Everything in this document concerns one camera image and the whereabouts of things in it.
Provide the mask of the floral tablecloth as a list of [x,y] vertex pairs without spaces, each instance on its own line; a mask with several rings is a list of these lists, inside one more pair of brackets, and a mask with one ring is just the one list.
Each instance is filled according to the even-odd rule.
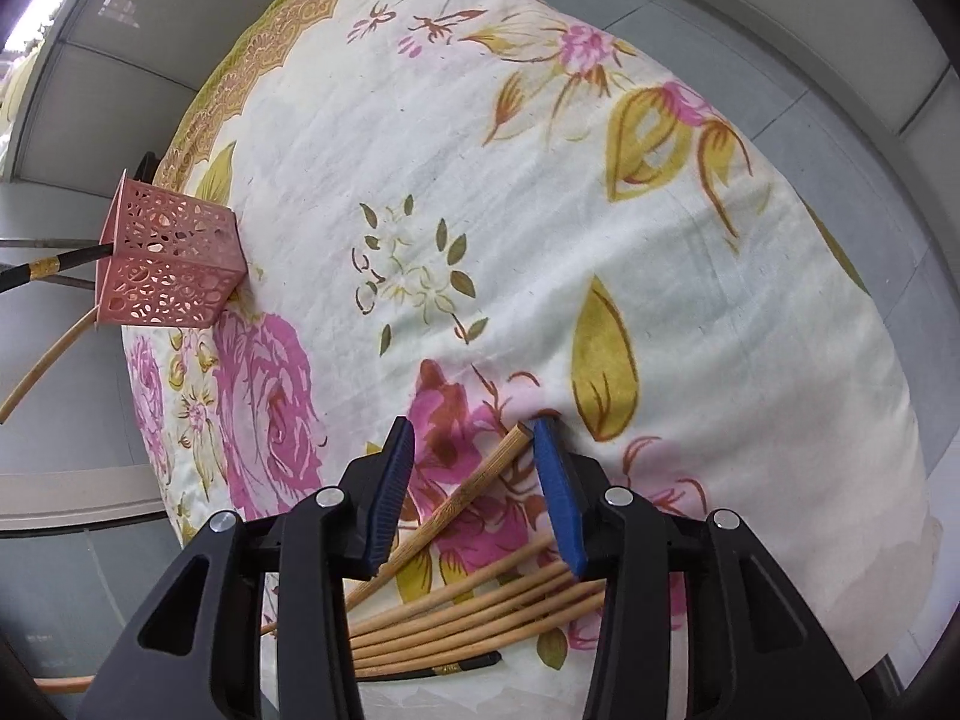
[[661,511],[747,520],[864,673],[931,586],[918,421],[838,227],[698,91],[540,0],[275,0],[161,187],[249,277],[124,333],[169,522],[288,511],[405,416],[400,530],[519,422]]

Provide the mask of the pink perforated utensil holder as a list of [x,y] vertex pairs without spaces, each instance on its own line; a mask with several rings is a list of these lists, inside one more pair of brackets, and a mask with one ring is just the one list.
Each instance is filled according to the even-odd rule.
[[212,327],[247,273],[233,211],[124,176],[99,242],[99,325]]

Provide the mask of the white kitchen cabinets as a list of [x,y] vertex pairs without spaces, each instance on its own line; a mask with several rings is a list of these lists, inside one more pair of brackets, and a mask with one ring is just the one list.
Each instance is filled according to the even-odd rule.
[[107,197],[274,0],[67,0],[14,122],[9,181]]

